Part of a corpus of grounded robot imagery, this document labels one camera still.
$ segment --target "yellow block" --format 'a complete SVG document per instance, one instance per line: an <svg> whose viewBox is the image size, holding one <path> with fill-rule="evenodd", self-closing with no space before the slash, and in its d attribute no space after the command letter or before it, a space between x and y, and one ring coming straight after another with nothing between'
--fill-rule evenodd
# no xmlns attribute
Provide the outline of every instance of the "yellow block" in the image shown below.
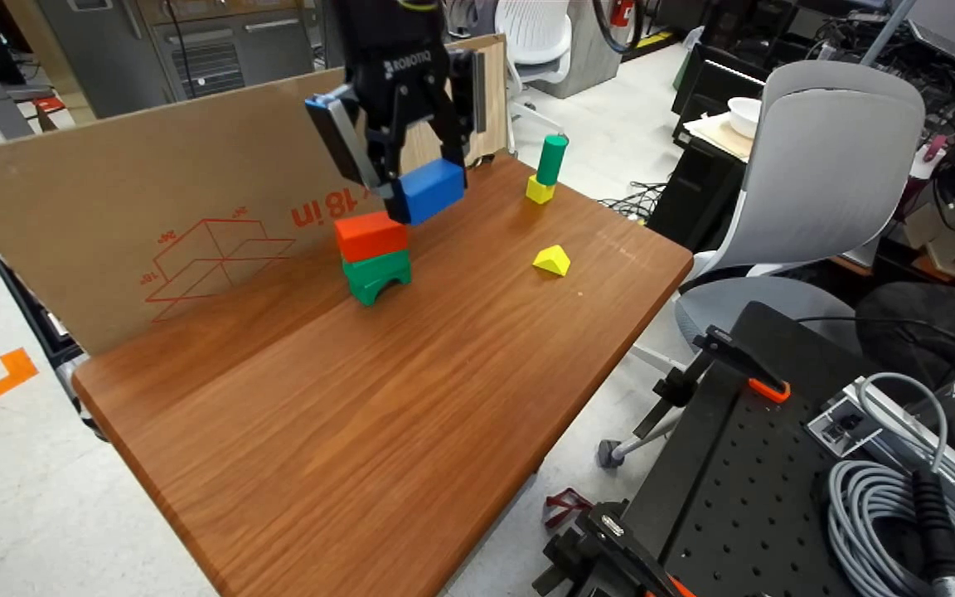
<svg viewBox="0 0 955 597"><path fill-rule="evenodd" d="M566 280L570 273L570 255L565 246L547 246L544 251L538 251L534 269L544 269L549 275Z"/></svg>
<svg viewBox="0 0 955 597"><path fill-rule="evenodd" d="M540 178L529 175L529 182L523 187L523 197L538 207L547 207L554 199L554 187L540 187Z"/></svg>

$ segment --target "chair backrest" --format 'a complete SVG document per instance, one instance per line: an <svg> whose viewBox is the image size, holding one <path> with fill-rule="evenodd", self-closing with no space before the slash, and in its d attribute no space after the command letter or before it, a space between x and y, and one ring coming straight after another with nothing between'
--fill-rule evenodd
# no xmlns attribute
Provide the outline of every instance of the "chair backrest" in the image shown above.
<svg viewBox="0 0 955 597"><path fill-rule="evenodd" d="M875 240L908 182L922 124L922 97L900 77L822 59L774 68L734 221L690 280L819 261Z"/></svg>
<svg viewBox="0 0 955 597"><path fill-rule="evenodd" d="M570 0L501 0L497 34L516 67L554 64L570 49Z"/></svg>

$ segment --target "green cylinder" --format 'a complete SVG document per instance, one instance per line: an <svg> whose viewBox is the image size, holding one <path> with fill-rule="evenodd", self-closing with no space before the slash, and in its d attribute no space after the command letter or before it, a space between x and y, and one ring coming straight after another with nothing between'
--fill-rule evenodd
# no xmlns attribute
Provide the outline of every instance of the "green cylinder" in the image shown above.
<svg viewBox="0 0 955 597"><path fill-rule="evenodd" d="M538 165L540 187L558 187L558 171L565 169L566 147L570 147L570 136L565 134L544 136L540 165Z"/></svg>

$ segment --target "wooden table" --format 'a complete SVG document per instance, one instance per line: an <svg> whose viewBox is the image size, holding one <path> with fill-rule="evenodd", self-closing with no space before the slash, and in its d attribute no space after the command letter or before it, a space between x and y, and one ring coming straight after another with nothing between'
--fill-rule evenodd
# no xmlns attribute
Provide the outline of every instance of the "wooden table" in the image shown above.
<svg viewBox="0 0 955 597"><path fill-rule="evenodd" d="M475 169L376 309L324 246L81 367L218 589L435 595L690 269L570 190L529 207L523 178ZM529 265L554 241L566 280Z"/></svg>

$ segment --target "green block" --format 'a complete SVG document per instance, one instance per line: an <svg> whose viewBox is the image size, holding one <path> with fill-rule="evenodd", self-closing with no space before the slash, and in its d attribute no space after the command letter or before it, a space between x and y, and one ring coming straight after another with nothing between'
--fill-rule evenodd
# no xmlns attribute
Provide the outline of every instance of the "green block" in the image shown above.
<svg viewBox="0 0 955 597"><path fill-rule="evenodd" d="M558 171L565 169L566 147L570 147L570 136L565 134L544 136L540 165L538 165L540 187L558 187Z"/></svg>
<svg viewBox="0 0 955 597"><path fill-rule="evenodd" d="M376 306L386 284L391 282L412 284L412 255L386 251L386 255L361 260L361 261L341 261L341 273L359 306Z"/></svg>

